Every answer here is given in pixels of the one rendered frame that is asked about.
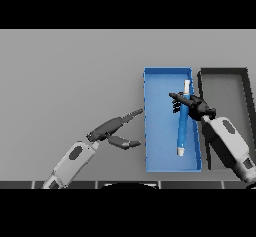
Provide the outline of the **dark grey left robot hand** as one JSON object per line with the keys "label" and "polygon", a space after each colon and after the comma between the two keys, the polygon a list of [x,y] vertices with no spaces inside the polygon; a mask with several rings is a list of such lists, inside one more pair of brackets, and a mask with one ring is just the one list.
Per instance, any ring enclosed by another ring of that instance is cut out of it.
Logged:
{"label": "dark grey left robot hand", "polygon": [[135,118],[142,112],[142,109],[138,109],[124,117],[112,118],[107,122],[101,124],[97,128],[95,128],[93,131],[91,131],[87,135],[87,139],[91,143],[94,143],[96,141],[108,140],[109,144],[121,148],[123,150],[140,146],[140,141],[130,141],[122,137],[114,136],[114,133],[116,133],[121,127],[123,127],[125,124],[127,124],[129,121],[131,121],[133,118]]}

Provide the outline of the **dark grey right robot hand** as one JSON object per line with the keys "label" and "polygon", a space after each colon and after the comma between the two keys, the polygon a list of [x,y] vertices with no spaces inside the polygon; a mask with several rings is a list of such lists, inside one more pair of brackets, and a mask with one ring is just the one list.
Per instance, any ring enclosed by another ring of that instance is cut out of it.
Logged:
{"label": "dark grey right robot hand", "polygon": [[196,121],[200,121],[203,116],[208,116],[210,120],[216,117],[216,109],[210,108],[202,97],[195,95],[189,95],[185,97],[182,92],[169,93],[169,96],[173,99],[173,112],[177,113],[181,111],[181,106],[188,107],[188,115]]}

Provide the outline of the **blue pipe with pale ends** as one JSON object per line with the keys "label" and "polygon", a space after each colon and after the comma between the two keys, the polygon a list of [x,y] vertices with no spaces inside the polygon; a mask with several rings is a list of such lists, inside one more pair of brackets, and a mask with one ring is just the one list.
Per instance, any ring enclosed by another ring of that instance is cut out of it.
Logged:
{"label": "blue pipe with pale ends", "polygon": [[[184,81],[184,91],[183,97],[186,99],[190,98],[190,81]],[[178,128],[178,140],[177,140],[177,154],[183,156],[186,146],[186,133],[187,133],[187,120],[188,120],[188,107],[184,104],[180,108],[180,117],[179,117],[179,128]]]}

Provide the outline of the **dark grey bin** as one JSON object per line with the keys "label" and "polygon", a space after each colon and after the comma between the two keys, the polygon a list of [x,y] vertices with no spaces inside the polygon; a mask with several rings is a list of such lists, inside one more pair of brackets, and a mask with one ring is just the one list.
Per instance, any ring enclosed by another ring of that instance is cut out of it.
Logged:
{"label": "dark grey bin", "polygon": [[227,117],[249,147],[256,162],[256,111],[246,68],[201,68],[197,74],[200,96]]}

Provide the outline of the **blue bin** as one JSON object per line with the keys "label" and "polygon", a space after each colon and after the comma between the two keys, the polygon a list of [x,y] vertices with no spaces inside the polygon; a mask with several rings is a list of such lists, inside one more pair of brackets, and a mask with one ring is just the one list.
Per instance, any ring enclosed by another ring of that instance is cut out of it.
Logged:
{"label": "blue bin", "polygon": [[202,169],[198,123],[187,120],[185,153],[177,154],[179,114],[173,112],[170,92],[184,89],[190,80],[190,93],[194,93],[190,67],[145,67],[144,78],[144,133],[146,171],[200,172]]}

